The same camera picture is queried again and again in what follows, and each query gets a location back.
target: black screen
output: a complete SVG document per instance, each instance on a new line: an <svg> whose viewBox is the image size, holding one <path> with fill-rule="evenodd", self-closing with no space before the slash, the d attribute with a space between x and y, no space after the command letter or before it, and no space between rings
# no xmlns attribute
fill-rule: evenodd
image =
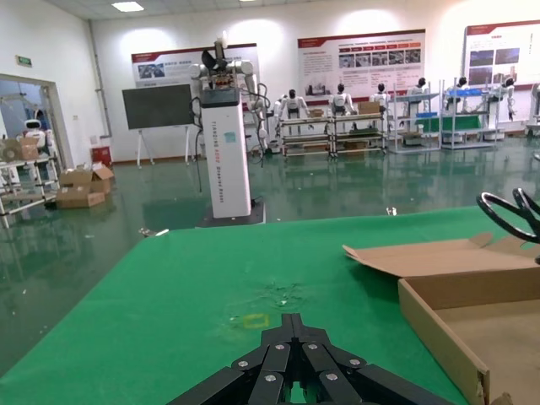
<svg viewBox="0 0 540 405"><path fill-rule="evenodd" d="M123 90L129 129L173 127L193 123L189 84Z"/></svg>

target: black scissors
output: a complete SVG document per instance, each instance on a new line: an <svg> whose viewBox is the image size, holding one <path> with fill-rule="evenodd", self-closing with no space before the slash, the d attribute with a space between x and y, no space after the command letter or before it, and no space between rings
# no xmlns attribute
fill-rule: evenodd
<svg viewBox="0 0 540 405"><path fill-rule="evenodd" d="M516 238L527 242L540 244L540 220L535 217L540 216L540 206L536 204L521 188L515 188L512 192L516 200L517 207L509 203L503 198L497 197L489 192L480 194L476 202L498 226ZM519 229L516 226L509 224L502 219L491 207L491 204L498 205L511 213L525 219L531 227L532 233ZM540 264L540 256L535 259L537 264Z"/></svg>

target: ceiling light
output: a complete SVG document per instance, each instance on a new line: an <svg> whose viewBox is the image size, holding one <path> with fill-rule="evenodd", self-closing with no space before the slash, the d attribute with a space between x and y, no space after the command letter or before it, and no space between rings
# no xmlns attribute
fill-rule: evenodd
<svg viewBox="0 0 540 405"><path fill-rule="evenodd" d="M134 11L143 11L144 7L137 2L114 3L112 7L119 9L123 13L132 13Z"/></svg>

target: green epoxy floor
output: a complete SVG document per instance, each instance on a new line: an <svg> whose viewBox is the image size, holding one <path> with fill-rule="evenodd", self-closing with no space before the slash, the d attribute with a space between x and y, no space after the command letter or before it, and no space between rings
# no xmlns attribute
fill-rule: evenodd
<svg viewBox="0 0 540 405"><path fill-rule="evenodd" d="M268 159L251 165L252 196L264 196L267 221L386 215L474 205L481 191L510 197L521 186L536 199L540 145L510 139L498 150L432 154ZM117 166L106 204L91 210L37 208L0 229L0 375L40 341L152 230L192 228L209 204L208 173L183 162ZM249 250L250 241L246 242ZM152 269L148 269L148 279Z"/></svg>

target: poster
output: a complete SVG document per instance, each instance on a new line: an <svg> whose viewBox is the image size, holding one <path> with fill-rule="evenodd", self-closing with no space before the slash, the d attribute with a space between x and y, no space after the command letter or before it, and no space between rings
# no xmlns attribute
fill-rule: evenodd
<svg viewBox="0 0 540 405"><path fill-rule="evenodd" d="M425 30L298 40L300 85L307 101L327 100L345 84L353 98L413 87L424 76Z"/></svg>
<svg viewBox="0 0 540 405"><path fill-rule="evenodd" d="M189 84L189 67L202 64L201 55L208 50L215 57L212 47L179 49L139 53L132 55L133 75L137 88ZM227 60L246 60L253 63L254 72L259 76L257 44L232 45L224 51ZM240 86L245 85L240 79Z"/></svg>
<svg viewBox="0 0 540 405"><path fill-rule="evenodd" d="M466 29L463 74L472 87L514 78L540 82L540 20L474 25Z"/></svg>

